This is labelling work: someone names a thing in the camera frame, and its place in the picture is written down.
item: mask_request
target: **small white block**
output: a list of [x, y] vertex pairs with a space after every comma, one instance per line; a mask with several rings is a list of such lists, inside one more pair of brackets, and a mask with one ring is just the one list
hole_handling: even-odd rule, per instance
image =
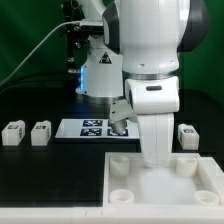
[[198, 150], [199, 135], [192, 125], [178, 126], [178, 140], [183, 149]]
[[12, 121], [2, 131], [2, 144], [3, 145], [19, 145], [25, 136], [25, 123], [24, 121]]
[[31, 131], [32, 146], [46, 146], [51, 137], [51, 122], [37, 122]]

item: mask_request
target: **black square marker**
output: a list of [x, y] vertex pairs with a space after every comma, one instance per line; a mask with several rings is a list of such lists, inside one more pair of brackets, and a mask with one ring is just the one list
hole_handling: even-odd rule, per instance
[[194, 131], [192, 129], [184, 129], [184, 132], [187, 134], [193, 134]]
[[84, 120], [83, 127], [102, 127], [103, 121], [102, 120]]
[[116, 134], [113, 132], [113, 129], [108, 129], [107, 130], [107, 136], [119, 136], [119, 137], [128, 137], [128, 129], [125, 129], [123, 133], [121, 134]]
[[17, 129], [19, 126], [18, 125], [9, 125], [8, 129]]
[[87, 129], [82, 129], [80, 136], [89, 136], [89, 137], [94, 137], [94, 136], [101, 136], [102, 135], [102, 129], [101, 128], [87, 128]]

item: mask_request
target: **white plastic block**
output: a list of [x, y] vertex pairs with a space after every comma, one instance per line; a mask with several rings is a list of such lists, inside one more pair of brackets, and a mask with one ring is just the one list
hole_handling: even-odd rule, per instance
[[25, 123], [24, 121], [9, 122], [2, 131], [2, 144], [3, 145], [19, 145], [25, 136]]
[[199, 135], [192, 125], [178, 126], [178, 140], [183, 149], [198, 150]]
[[51, 122], [37, 122], [31, 131], [32, 146], [46, 146], [51, 137]]

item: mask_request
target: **black cable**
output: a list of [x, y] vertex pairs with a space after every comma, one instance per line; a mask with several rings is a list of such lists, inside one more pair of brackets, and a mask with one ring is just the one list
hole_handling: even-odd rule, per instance
[[4, 88], [1, 88], [0, 89], [0, 94], [3, 93], [6, 89], [12, 87], [12, 86], [15, 86], [15, 85], [20, 85], [20, 84], [24, 84], [24, 83], [37, 83], [37, 82], [63, 82], [65, 81], [64, 79], [61, 79], [61, 80], [34, 80], [34, 81], [24, 81], [24, 82], [16, 82], [16, 83], [12, 83], [11, 85], [9, 86], [6, 86]]
[[26, 80], [26, 79], [42, 77], [42, 76], [51, 76], [51, 75], [63, 75], [63, 74], [67, 75], [68, 73], [64, 72], [64, 71], [63, 72], [55, 72], [55, 73], [31, 73], [31, 74], [28, 74], [28, 75], [24, 75], [22, 77], [12, 79], [11, 81], [8, 81], [7, 83], [5, 83], [4, 85], [1, 86], [0, 90], [4, 89], [7, 86], [12, 85], [13, 83], [23, 81], [23, 80]]

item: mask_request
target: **green backdrop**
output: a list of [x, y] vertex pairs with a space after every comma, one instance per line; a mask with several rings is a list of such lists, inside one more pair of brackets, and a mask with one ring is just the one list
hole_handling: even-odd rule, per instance
[[[206, 92], [224, 106], [224, 1], [205, 1], [210, 13], [210, 32], [194, 52], [181, 54], [180, 84], [184, 89]], [[12, 72], [50, 30], [64, 22], [60, 8], [62, 2], [0, 0], [0, 80]], [[109, 2], [111, 0], [104, 0], [106, 5]], [[60, 37], [57, 32], [26, 63], [17, 77], [65, 70], [65, 37]]]

